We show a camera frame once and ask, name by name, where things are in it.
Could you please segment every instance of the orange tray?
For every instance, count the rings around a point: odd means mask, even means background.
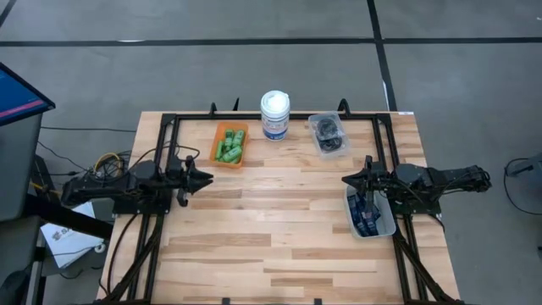
[[[232,129],[234,131],[243,130],[245,131],[245,140],[242,144],[243,153],[241,154],[241,160],[239,160],[238,164],[229,164],[226,162],[219,162],[214,160],[214,156],[217,153],[217,146],[219,141],[224,141],[226,136],[225,132],[227,129]],[[238,169],[243,164],[243,159],[245,158],[245,149],[246,149],[246,143],[248,142],[248,125],[245,123],[235,123],[235,122],[220,122],[217,126],[217,132],[214,134],[214,141],[213,141],[213,148],[211,148],[211,155],[209,156],[209,160],[211,161],[211,164],[214,166],[222,166],[227,167],[231,169]]]

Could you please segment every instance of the green object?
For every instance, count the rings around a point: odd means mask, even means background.
[[[237,157],[240,157],[242,153],[243,150],[241,149],[241,147],[233,147],[229,152],[225,153],[222,158],[224,159],[224,162],[229,163],[235,160]]]
[[[224,141],[218,141],[217,152],[214,155],[214,159],[218,160],[222,157],[222,149],[224,148]]]
[[[226,139],[224,140],[225,151],[228,152],[231,149],[231,145],[234,140],[234,130],[226,130]]]
[[[226,134],[227,138],[229,138],[229,137],[233,138],[234,137],[234,130],[228,129],[228,130],[226,130],[225,134]]]
[[[243,140],[245,139],[245,131],[238,130],[235,133],[234,140],[232,141],[233,146],[241,146],[243,144]]]

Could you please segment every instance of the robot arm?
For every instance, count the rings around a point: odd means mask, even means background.
[[[438,201],[449,191],[487,191],[491,187],[489,174],[479,166],[464,169],[438,170],[414,164],[399,164],[389,173],[372,157],[365,158],[365,167],[342,180],[367,193],[372,204],[374,191],[382,191],[398,214],[439,214]]]
[[[177,201],[185,207],[186,194],[194,194],[213,183],[212,178],[213,175],[196,169],[192,156],[186,160],[174,156],[165,174],[147,160],[114,178],[102,179],[92,172],[76,177],[64,184],[61,201],[74,205],[106,197],[114,200],[115,214],[155,214],[169,209],[171,190],[179,189]]]

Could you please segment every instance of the label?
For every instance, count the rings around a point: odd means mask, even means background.
[[[271,120],[267,116],[262,115],[263,134],[269,140],[283,140],[286,137],[286,131],[288,131],[289,118],[290,117],[286,115],[281,120]]]
[[[288,131],[288,129],[282,131],[281,133],[278,133],[278,134],[272,134],[270,132],[267,132],[265,130],[265,128],[263,129],[263,134],[269,139],[269,140],[272,140],[272,141],[280,141],[280,140],[284,140],[284,138],[286,137],[286,131]]]

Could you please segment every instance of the black stand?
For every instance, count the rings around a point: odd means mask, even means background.
[[[48,223],[61,225],[104,240],[109,240],[113,233],[113,225],[105,221],[74,212],[30,194],[26,195],[25,214],[37,215]]]

